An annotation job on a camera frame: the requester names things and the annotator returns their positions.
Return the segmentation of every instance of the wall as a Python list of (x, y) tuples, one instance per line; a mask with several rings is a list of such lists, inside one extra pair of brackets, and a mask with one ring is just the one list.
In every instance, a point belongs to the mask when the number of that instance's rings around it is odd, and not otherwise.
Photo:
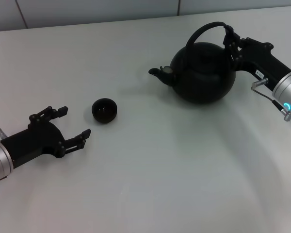
[(291, 0), (0, 0), (0, 31), (291, 6)]

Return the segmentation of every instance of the teapot spout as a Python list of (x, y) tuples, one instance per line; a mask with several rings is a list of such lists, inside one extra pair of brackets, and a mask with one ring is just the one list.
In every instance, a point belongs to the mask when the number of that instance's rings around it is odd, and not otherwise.
[(149, 70), (149, 74), (157, 77), (163, 84), (173, 86), (175, 84), (175, 76), (171, 67), (153, 68)]

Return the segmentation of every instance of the small black bowl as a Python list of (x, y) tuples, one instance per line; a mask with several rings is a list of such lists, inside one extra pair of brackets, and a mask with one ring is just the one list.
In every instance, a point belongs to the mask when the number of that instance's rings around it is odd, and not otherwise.
[(107, 98), (99, 99), (92, 106), (92, 114), (96, 121), (107, 124), (116, 117), (116, 103)]

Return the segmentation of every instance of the white table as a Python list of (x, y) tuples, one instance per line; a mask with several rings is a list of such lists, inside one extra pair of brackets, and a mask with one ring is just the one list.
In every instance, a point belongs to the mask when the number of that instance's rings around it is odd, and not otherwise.
[[(147, 73), (213, 21), (273, 43), (291, 68), (291, 7), (0, 32), (6, 134), (49, 105), (69, 107), (53, 121), (65, 138), (92, 129), (84, 150), (0, 182), (0, 233), (291, 233), (291, 122), (254, 77), (195, 106)], [(118, 105), (108, 125), (92, 118), (99, 98)]]

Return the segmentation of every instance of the cable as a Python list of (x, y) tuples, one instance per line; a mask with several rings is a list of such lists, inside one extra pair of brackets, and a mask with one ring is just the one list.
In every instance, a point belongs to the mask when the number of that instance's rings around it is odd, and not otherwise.
[(282, 110), (284, 109), (284, 107), (282, 107), (281, 104), (278, 103), (276, 100), (272, 100), (272, 99), (269, 98), (268, 96), (262, 94), (261, 92), (258, 92), (258, 91), (255, 90), (255, 89), (251, 89), (251, 90), (253, 90), (255, 93), (258, 93), (260, 96), (263, 96), (263, 97), (265, 97), (266, 99), (270, 100), (270, 101), (273, 103), (273, 105), (275, 105), (275, 107), (276, 107), (279, 111), (282, 111)]
[(253, 90), (255, 93), (258, 93), (260, 96), (263, 96), (263, 97), (265, 97), (266, 99), (268, 99), (268, 100), (270, 100), (270, 101), (273, 101), (271, 98), (269, 98), (268, 96), (262, 94), (261, 92), (258, 92), (258, 91), (255, 90), (255, 89), (252, 89), (252, 90)]

